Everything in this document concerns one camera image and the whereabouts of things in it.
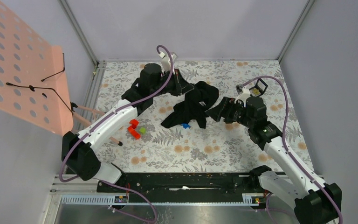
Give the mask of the orange red block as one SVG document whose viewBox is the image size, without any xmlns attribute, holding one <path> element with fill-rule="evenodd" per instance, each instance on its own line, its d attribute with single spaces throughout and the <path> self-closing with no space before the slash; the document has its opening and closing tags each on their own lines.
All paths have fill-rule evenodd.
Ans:
<svg viewBox="0 0 358 224">
<path fill-rule="evenodd" d="M 136 140 L 140 139 L 140 134 L 136 131 L 136 128 L 139 122 L 136 119 L 132 119 L 129 122 L 130 126 L 127 128 L 127 131 L 134 137 Z"/>
</svg>

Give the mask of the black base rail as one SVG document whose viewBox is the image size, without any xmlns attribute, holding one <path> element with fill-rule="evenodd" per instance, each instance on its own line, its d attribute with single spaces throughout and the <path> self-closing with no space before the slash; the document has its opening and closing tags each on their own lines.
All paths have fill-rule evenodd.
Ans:
<svg viewBox="0 0 358 224">
<path fill-rule="evenodd" d="M 147 199 L 207 202 L 240 194 L 263 197 L 266 192 L 251 173 L 124 173 L 116 185 L 119 188 L 98 182 L 96 191 L 138 196 L 137 191 Z"/>
</svg>

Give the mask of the black brooch box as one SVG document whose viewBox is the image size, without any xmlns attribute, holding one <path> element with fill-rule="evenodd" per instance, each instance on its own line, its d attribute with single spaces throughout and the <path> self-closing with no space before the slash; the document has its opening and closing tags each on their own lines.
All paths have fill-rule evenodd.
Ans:
<svg viewBox="0 0 358 224">
<path fill-rule="evenodd" d="M 251 96 L 253 97 L 261 97 L 264 95 L 268 88 L 266 82 L 264 82 L 261 78 L 257 79 L 255 85 L 249 89 Z"/>
</svg>

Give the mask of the green cube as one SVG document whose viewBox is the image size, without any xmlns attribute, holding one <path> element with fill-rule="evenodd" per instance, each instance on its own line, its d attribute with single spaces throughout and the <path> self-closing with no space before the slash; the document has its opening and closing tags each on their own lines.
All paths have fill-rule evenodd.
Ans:
<svg viewBox="0 0 358 224">
<path fill-rule="evenodd" d="M 141 127 L 139 129 L 139 131 L 142 133 L 142 134 L 145 134 L 146 133 L 146 128 L 145 127 Z"/>
</svg>

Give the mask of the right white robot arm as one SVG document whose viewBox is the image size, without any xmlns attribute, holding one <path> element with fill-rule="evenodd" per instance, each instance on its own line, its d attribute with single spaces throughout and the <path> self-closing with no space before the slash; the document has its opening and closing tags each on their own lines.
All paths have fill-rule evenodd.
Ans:
<svg viewBox="0 0 358 224">
<path fill-rule="evenodd" d="M 250 139 L 280 166 L 288 180 L 280 178 L 267 167 L 254 169 L 250 189 L 263 189 L 290 206 L 301 224 L 326 224 L 338 219 L 343 223 L 340 204 L 342 191 L 337 184 L 327 184 L 309 169 L 285 143 L 283 133 L 268 120 L 262 98 L 249 97 L 245 102 L 224 97 L 207 115 L 215 121 L 237 122 L 248 129 Z"/>
</svg>

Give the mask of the blue clip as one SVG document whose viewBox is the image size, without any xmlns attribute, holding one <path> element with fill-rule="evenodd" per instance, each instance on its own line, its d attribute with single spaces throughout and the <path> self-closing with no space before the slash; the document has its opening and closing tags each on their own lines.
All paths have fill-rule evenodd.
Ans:
<svg viewBox="0 0 358 224">
<path fill-rule="evenodd" d="M 191 126 L 189 124 L 181 124 L 181 126 L 184 128 L 184 129 L 188 129 L 188 128 L 191 128 Z"/>
</svg>

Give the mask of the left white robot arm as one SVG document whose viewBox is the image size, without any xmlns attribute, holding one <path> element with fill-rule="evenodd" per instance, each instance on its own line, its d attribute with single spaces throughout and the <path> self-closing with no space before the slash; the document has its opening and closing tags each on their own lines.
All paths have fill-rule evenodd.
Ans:
<svg viewBox="0 0 358 224">
<path fill-rule="evenodd" d="M 122 171 L 115 165 L 101 162 L 96 156 L 101 145 L 150 107 L 155 97 L 167 93 L 182 96 L 193 89 L 194 85 L 182 77 L 179 69 L 163 72 L 156 63 L 146 64 L 140 76 L 110 111 L 78 134 L 71 131 L 64 134 L 63 165 L 75 172 L 76 178 L 107 181 L 113 191 L 122 191 L 126 186 Z"/>
</svg>

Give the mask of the floral table mat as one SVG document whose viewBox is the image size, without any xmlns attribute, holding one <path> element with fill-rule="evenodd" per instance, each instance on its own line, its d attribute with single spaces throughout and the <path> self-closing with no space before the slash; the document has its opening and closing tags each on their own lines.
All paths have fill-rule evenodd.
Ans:
<svg viewBox="0 0 358 224">
<path fill-rule="evenodd" d="M 308 167 L 313 166 L 290 96 L 282 92 L 285 81 L 277 61 L 177 61 L 175 67 L 190 83 L 204 81 L 218 88 L 220 97 L 235 97 L 236 85 L 264 76 L 268 84 L 263 95 L 268 119 L 282 127 L 284 118 L 288 118 L 288 145 Z M 161 122 L 183 100 L 183 96 L 169 94 L 155 98 L 138 117 L 139 127 L 145 127 L 146 133 L 136 140 L 123 126 L 113 135 L 123 145 L 109 140 L 99 148 L 97 157 L 125 172 L 247 172 L 261 165 L 281 171 L 238 123 L 207 118 L 205 129 L 199 128 L 196 121 L 191 121 L 188 129 L 162 127 Z"/>
</svg>

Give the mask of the black floral t-shirt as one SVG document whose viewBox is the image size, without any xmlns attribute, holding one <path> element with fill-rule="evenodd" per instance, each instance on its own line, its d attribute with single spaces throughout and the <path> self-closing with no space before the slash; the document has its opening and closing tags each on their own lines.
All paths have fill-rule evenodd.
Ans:
<svg viewBox="0 0 358 224">
<path fill-rule="evenodd" d="M 126 99 L 133 103 L 133 107 L 137 108 L 138 114 L 141 114 L 153 104 L 154 97 L 150 95 L 156 92 L 163 83 L 154 83 L 147 86 L 145 81 L 137 78 L 131 88 L 121 96 L 121 99 Z M 195 120 L 199 128 L 206 128 L 206 118 L 208 117 L 206 111 L 216 103 L 219 97 L 219 90 L 204 81 L 193 84 L 193 87 L 194 89 L 185 94 L 184 100 L 173 107 L 173 112 L 161 122 L 161 126 L 171 128 L 188 124 L 190 121 Z"/>
</svg>

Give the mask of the pink perforated music stand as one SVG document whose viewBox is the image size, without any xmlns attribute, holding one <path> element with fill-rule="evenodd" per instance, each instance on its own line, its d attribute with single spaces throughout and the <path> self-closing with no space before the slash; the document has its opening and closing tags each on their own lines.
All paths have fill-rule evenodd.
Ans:
<svg viewBox="0 0 358 224">
<path fill-rule="evenodd" d="M 0 1 L 0 110 L 63 136 L 74 120 L 65 73 L 65 55 Z"/>
</svg>

